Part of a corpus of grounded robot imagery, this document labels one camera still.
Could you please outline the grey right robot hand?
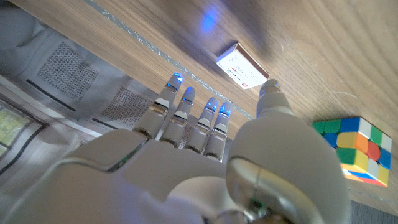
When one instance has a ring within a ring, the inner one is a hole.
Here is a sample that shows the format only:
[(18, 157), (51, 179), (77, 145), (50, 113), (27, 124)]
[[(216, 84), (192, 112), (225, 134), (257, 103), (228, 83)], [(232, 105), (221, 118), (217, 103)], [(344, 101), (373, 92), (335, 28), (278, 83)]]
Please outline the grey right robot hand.
[(294, 115), (277, 80), (225, 151), (231, 109), (208, 100), (179, 148), (195, 91), (171, 76), (134, 129), (110, 131), (58, 160), (5, 223), (348, 223), (336, 152)]

